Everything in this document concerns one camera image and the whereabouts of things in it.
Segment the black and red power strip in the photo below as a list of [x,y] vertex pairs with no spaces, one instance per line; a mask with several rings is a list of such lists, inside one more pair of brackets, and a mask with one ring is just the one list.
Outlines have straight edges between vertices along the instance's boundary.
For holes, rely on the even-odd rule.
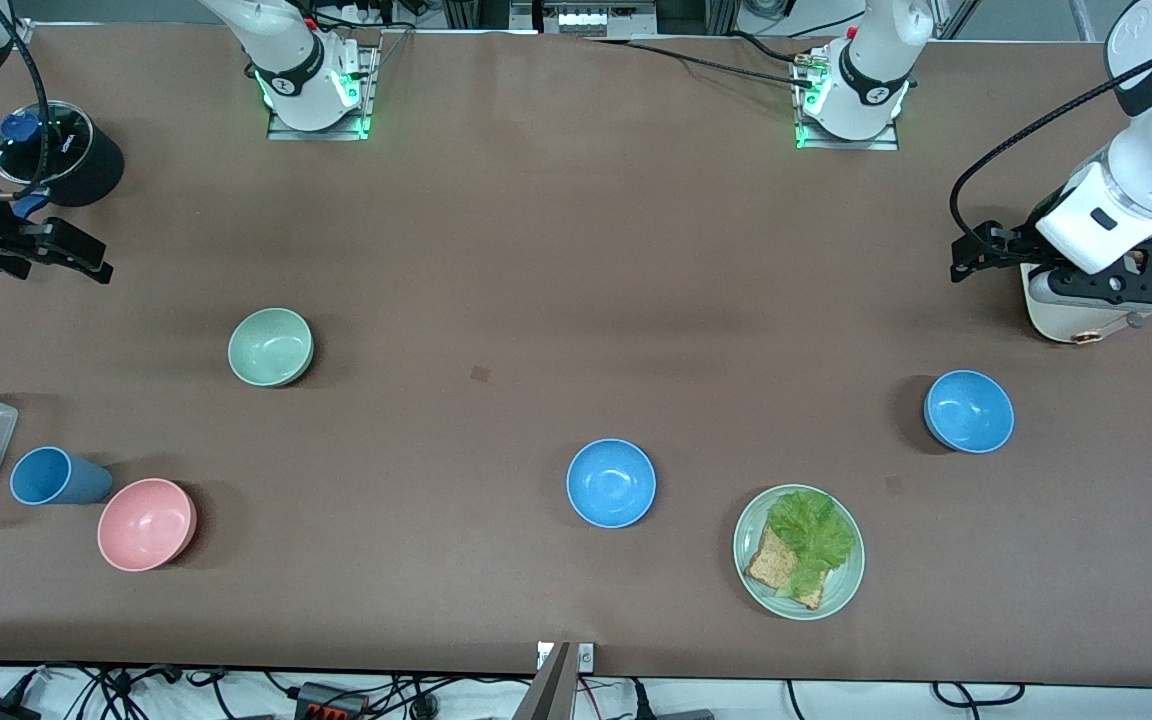
[[297,688],[293,720],[362,720],[370,702],[364,691],[343,691],[314,682]]

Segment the white toaster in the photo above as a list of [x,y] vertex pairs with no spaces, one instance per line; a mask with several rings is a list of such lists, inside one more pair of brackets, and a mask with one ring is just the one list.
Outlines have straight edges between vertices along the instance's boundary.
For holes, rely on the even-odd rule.
[[1152,241],[1087,274],[1074,266],[1021,265],[1030,324],[1043,338],[1092,344],[1152,318]]

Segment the pink bowl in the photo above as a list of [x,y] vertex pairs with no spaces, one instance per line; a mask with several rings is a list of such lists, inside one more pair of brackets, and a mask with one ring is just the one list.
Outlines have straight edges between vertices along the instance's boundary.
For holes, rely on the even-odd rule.
[[145,478],[109,498],[97,526],[97,547],[120,571],[154,570],[188,547],[197,521],[185,488],[168,479]]

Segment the green plate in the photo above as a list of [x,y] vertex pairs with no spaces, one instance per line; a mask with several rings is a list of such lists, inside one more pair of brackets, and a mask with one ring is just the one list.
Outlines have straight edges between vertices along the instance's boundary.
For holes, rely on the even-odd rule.
[[838,506],[840,506],[841,514],[844,515],[847,524],[850,525],[850,529],[855,533],[855,546],[850,556],[847,558],[846,564],[841,564],[840,568],[829,573],[826,579],[823,606],[820,606],[819,611],[806,611],[799,602],[794,602],[790,598],[776,597],[776,593],[771,588],[764,588],[764,585],[756,583],[755,579],[746,578],[744,573],[742,573],[745,566],[749,564],[751,556],[755,555],[763,526],[768,524],[771,506],[776,502],[776,498],[801,491],[801,488],[814,487],[787,484],[787,486],[767,488],[760,495],[755,497],[755,500],[751,500],[745,509],[740,511],[735,526],[733,526],[732,553],[742,588],[745,588],[745,591],[755,598],[755,602],[758,602],[764,611],[771,612],[771,614],[778,617],[810,621],[828,617],[836,614],[842,607],[846,607],[847,602],[850,602],[855,593],[859,591],[861,579],[863,579],[865,570],[865,550],[863,538],[861,538],[859,525],[856,524],[851,511],[847,510],[846,506],[838,501],[835,497],[828,495],[823,488],[817,488],[817,491],[832,497]]

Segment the grey socket strip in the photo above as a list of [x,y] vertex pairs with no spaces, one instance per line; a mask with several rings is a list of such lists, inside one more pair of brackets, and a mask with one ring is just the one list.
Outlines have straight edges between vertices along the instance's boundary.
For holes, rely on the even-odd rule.
[[540,0],[539,18],[547,33],[589,38],[655,35],[655,0]]

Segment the brown bread slice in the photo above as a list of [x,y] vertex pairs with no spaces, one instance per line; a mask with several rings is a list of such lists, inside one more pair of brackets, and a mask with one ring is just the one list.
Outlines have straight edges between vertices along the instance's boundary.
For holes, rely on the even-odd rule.
[[790,598],[806,611],[819,611],[831,569],[814,568],[799,560],[796,551],[765,524],[755,555],[742,573],[764,588],[771,588],[776,597]]

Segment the blue cup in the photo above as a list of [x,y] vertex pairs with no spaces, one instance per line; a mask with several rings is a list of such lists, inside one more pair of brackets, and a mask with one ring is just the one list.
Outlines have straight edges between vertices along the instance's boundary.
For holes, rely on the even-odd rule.
[[12,470],[12,497],[26,506],[99,503],[113,491],[109,470],[63,448],[29,450]]

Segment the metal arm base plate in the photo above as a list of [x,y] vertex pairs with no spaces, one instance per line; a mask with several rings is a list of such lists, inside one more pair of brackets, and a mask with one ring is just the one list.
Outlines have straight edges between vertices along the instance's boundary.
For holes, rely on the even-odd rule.
[[900,99],[908,86],[901,88],[901,94],[892,105],[890,118],[887,119],[881,132],[872,137],[849,138],[832,132],[823,126],[823,109],[829,100],[832,90],[838,83],[831,79],[828,69],[827,46],[812,47],[806,53],[797,53],[788,65],[791,79],[806,81],[806,88],[794,90],[794,132],[797,149],[833,149],[833,150],[899,150],[899,129],[896,118],[901,111]]
[[296,97],[259,81],[268,108],[270,141],[366,141],[376,101],[378,46],[346,41]]

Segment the black round container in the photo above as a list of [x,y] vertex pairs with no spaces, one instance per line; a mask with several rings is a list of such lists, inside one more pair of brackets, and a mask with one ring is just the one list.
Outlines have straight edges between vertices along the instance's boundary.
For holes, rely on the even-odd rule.
[[[22,109],[41,118],[38,104],[13,113]],[[41,122],[41,141],[9,143],[0,136],[0,177],[26,185],[41,170],[31,194],[46,194],[61,209],[83,209],[114,191],[124,170],[122,150],[86,111],[52,100]]]

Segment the green lettuce leaf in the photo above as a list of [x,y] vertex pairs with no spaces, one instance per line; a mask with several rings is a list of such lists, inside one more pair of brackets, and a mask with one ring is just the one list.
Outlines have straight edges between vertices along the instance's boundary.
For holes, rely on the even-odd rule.
[[855,533],[836,501],[817,488],[776,498],[768,511],[768,525],[796,559],[776,596],[806,606],[814,596],[823,594],[828,574],[846,564]]

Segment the blue bowl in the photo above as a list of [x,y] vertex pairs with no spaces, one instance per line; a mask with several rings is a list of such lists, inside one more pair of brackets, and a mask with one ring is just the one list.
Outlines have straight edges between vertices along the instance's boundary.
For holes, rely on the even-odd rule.
[[991,454],[1005,447],[1016,423],[1005,387],[972,369],[938,377],[925,393],[923,418],[938,442],[963,454]]
[[657,469],[641,447],[620,438],[596,439],[573,455],[564,487],[585,523],[622,529],[644,520],[657,497]]

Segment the grey metal bar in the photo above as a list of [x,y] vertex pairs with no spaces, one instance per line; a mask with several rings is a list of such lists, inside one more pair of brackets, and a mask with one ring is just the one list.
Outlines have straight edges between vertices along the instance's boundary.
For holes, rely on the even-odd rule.
[[573,720],[579,667],[579,643],[539,643],[538,670],[511,720]]

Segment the green bowl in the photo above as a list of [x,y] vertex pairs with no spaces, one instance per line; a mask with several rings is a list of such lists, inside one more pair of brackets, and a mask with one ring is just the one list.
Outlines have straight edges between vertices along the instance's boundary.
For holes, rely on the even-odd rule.
[[265,306],[230,333],[230,373],[247,386],[276,388],[296,382],[314,361],[314,332],[288,306]]

